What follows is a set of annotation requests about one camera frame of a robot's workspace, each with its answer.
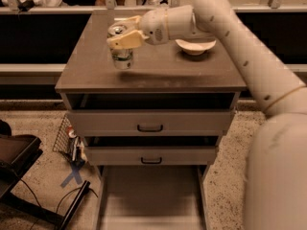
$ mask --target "blue tape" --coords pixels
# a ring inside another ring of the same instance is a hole
[[[70,163],[70,168],[72,170],[72,172],[70,174],[68,174],[68,176],[66,177],[66,179],[63,180],[63,182],[60,184],[60,186],[62,188],[66,187],[67,184],[73,179],[75,178],[77,184],[82,184],[83,180],[80,176],[79,170],[83,167],[83,165],[85,164],[85,162],[82,160],[80,163],[76,164],[76,163]]]

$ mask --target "terrazzo floor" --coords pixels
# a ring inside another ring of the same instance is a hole
[[[65,107],[62,102],[0,102],[0,119],[12,127],[12,134],[33,134],[42,143],[43,154],[23,177],[32,188],[42,207],[57,211],[60,200],[71,190],[81,186],[72,179],[62,187],[61,184],[71,173],[69,163],[55,151],[55,143]],[[265,121],[251,100],[238,102],[237,113],[228,134],[223,138],[218,157],[211,166],[205,181],[208,221],[211,229],[243,230],[243,202],[245,189],[245,167],[248,145],[256,129]],[[99,178],[89,164],[80,169],[82,180],[88,180],[90,188],[99,192]],[[13,192],[16,196],[35,203],[28,188],[19,182]],[[74,195],[72,193],[59,206],[59,213],[65,214]],[[97,197],[90,191],[67,229],[92,229],[93,214]],[[30,230],[54,229],[54,226],[42,220],[29,217],[23,213],[0,204],[0,229]]]

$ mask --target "cabinet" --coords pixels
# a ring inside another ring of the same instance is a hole
[[[246,85],[219,41],[201,57],[144,45],[118,70],[107,17],[93,12],[56,86],[101,178],[94,229],[206,229],[202,182]]]

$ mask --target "drawer handle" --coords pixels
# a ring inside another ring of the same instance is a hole
[[[146,159],[144,157],[141,157],[141,162],[144,165],[159,165],[162,164],[162,157],[159,157],[157,160]]]
[[[140,132],[161,132],[163,130],[163,125],[158,127],[142,127],[137,125],[137,130]]]

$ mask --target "open drawer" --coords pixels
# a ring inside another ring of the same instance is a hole
[[[91,165],[206,165],[217,156],[218,136],[92,138],[84,152]]]
[[[67,117],[80,136],[205,135],[226,132],[234,112],[203,110],[81,110]]]
[[[92,229],[205,230],[201,172],[191,166],[107,166]]]

